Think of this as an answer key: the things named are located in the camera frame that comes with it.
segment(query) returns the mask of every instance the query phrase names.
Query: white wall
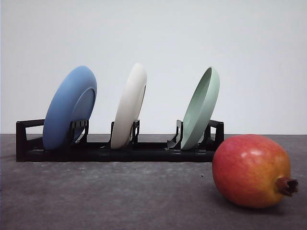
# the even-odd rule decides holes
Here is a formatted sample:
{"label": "white wall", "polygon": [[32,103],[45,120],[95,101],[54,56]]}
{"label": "white wall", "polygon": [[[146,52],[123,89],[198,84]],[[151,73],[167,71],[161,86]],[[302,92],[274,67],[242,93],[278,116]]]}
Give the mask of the white wall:
{"label": "white wall", "polygon": [[1,17],[1,133],[45,118],[79,65],[98,84],[90,132],[108,133],[138,61],[148,74],[142,133],[174,132],[213,65],[213,119],[226,133],[307,134],[305,0],[2,0]]}

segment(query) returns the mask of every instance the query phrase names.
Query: mint green plate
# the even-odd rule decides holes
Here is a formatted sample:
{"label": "mint green plate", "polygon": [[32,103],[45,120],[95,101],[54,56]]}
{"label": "mint green plate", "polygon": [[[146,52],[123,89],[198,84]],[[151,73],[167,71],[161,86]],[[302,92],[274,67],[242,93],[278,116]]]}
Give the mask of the mint green plate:
{"label": "mint green plate", "polygon": [[213,67],[202,76],[183,118],[181,149],[196,146],[203,135],[213,113],[220,89],[220,78]]}

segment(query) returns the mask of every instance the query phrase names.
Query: dish rack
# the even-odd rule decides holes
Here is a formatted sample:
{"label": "dish rack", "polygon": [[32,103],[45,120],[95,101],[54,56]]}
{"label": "dish rack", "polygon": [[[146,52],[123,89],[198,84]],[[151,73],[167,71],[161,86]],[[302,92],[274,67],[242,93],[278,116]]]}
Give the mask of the dish rack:
{"label": "dish rack", "polygon": [[[183,122],[177,120],[176,133],[167,142],[139,142],[140,121],[133,122],[132,135],[128,145],[121,149],[111,149],[114,122],[108,142],[88,142],[89,120],[78,120],[70,123],[66,145],[55,150],[46,150],[42,137],[27,139],[26,128],[43,126],[44,119],[16,122],[16,161],[99,161],[99,162],[132,162],[132,161],[168,161],[168,162],[212,162],[214,152],[224,140],[224,123],[210,120],[203,140],[195,148],[181,150]],[[215,138],[211,137],[211,127],[216,128]],[[76,142],[74,132],[84,128],[83,136]]]}

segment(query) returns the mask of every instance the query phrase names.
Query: gray countertop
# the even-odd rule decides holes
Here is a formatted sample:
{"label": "gray countertop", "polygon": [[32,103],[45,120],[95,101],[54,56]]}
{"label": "gray countertop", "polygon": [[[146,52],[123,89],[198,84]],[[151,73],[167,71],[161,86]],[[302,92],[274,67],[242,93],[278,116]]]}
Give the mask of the gray countertop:
{"label": "gray countertop", "polygon": [[219,194],[211,163],[16,162],[15,135],[2,134],[1,229],[307,229],[307,135],[268,137],[290,155],[299,192],[254,210]]}

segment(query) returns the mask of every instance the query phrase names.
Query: pomegranate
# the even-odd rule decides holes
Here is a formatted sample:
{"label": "pomegranate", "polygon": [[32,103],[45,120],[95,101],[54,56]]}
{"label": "pomegranate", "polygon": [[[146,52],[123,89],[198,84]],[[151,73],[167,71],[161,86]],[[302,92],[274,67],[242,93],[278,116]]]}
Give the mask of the pomegranate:
{"label": "pomegranate", "polygon": [[214,154],[212,170],[217,189],[239,206],[270,207],[297,192],[286,151],[264,136],[227,138]]}

